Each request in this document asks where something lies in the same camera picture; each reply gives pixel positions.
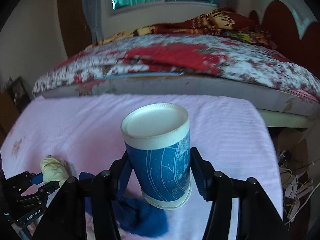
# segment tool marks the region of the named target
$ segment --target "floral bedsheet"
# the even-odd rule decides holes
[[[205,73],[277,90],[303,90],[320,99],[319,79],[279,52],[205,34],[150,34],[87,48],[40,77],[33,92],[145,72]]]

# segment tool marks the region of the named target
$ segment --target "paper cup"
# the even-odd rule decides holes
[[[145,200],[161,209],[183,206],[192,189],[188,112],[167,103],[144,106],[126,116],[121,131]]]

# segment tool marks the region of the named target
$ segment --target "red headboard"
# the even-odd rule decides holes
[[[254,10],[249,17],[259,23]],[[300,40],[291,11],[283,2],[275,0],[268,5],[261,26],[271,34],[279,52],[320,78],[319,22],[311,23]]]

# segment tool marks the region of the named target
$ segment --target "window sill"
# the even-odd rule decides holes
[[[149,3],[140,3],[135,4],[132,6],[127,6],[123,8],[116,9],[115,11],[112,8],[111,16],[115,16],[118,14],[122,14],[129,11],[136,11],[143,8],[148,8],[152,6],[159,6],[159,5],[183,5],[183,4],[189,4],[189,5],[199,5],[199,6],[207,6],[207,7],[215,7],[217,8],[217,4],[215,3],[209,3],[209,2],[201,2],[201,1],[169,1],[169,2],[163,2],[163,1],[156,1],[156,2],[149,2]]]

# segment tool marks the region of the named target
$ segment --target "screw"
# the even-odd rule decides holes
[[[213,173],[214,176],[218,177],[218,178],[221,178],[223,176],[223,173],[221,171],[215,171]]]
[[[101,175],[103,177],[108,177],[108,176],[110,176],[110,174],[111,174],[111,172],[109,170],[105,170],[105,171],[101,172]]]
[[[74,183],[76,181],[76,178],[75,177],[70,177],[69,179],[67,179],[67,182],[68,183]]]
[[[248,182],[251,183],[251,184],[256,184],[258,181],[255,179],[255,178],[248,178]]]

